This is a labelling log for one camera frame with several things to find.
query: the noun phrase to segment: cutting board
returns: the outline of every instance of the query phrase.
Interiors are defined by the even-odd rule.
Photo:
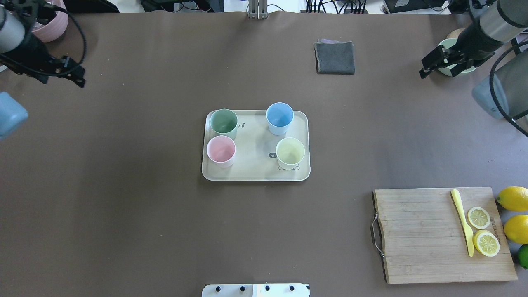
[[[475,206],[489,213],[492,222],[486,229],[499,240],[499,253],[486,257],[475,249],[474,256],[468,256],[452,188],[376,189],[387,283],[517,280],[492,189],[457,189],[466,217]]]

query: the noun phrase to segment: metal handle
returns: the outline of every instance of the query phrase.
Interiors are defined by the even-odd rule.
[[[376,222],[376,220],[378,219],[379,215],[378,215],[378,212],[376,212],[374,214],[374,219],[372,220],[372,243],[374,244],[374,246],[376,247],[376,249],[378,250],[378,252],[380,253],[380,256],[382,259],[385,258],[385,254],[383,253],[383,251],[380,249],[380,247],[378,246],[378,244],[376,243],[376,234],[374,232],[374,223]]]

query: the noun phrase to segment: yellow knife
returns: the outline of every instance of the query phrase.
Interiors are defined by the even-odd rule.
[[[473,257],[473,251],[475,249],[475,246],[473,245],[473,230],[466,222],[466,216],[464,214],[464,207],[462,206],[460,192],[458,192],[457,189],[452,189],[451,196],[453,197],[453,202],[457,208],[458,216],[460,217],[460,222],[462,223],[462,229],[464,230],[464,236],[466,237],[467,254],[470,257]]]

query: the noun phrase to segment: lemon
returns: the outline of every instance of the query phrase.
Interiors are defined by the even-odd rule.
[[[528,245],[525,244],[521,246],[519,252],[517,253],[517,259],[519,259],[519,264],[522,268],[528,269]]]
[[[477,231],[473,236],[473,244],[477,251],[488,257],[493,257],[498,254],[498,251],[501,248],[497,237],[488,230]]]
[[[473,207],[467,212],[469,223],[477,229],[485,229],[491,223],[488,212],[482,207]]]
[[[504,224],[504,234],[518,244],[528,244],[528,216],[516,215]]]
[[[523,187],[507,187],[497,196],[497,202],[507,210],[528,210],[528,189]]]

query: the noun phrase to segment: tabletop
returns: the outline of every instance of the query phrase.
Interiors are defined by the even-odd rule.
[[[309,283],[312,296],[525,295],[518,264],[511,282],[388,285],[372,244],[375,189],[528,184],[528,138],[470,94],[491,63],[420,79],[456,16],[78,19],[85,88],[0,73],[29,112],[0,143],[3,296],[192,297],[264,282]],[[354,43],[355,75],[317,74],[320,38]],[[78,60],[81,39],[70,23],[48,46]],[[277,101],[308,118],[308,179],[206,180],[207,114]]]

